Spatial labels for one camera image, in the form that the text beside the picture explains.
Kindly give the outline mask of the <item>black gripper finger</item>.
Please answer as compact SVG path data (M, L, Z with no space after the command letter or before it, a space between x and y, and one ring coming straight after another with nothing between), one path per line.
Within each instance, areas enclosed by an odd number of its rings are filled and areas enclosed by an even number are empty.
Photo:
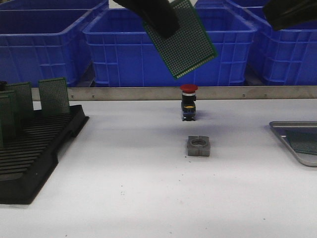
M270 0L262 7L273 30L284 30L317 19L316 0Z
M169 38L180 28L176 11L167 0L115 0L153 27L162 37Z

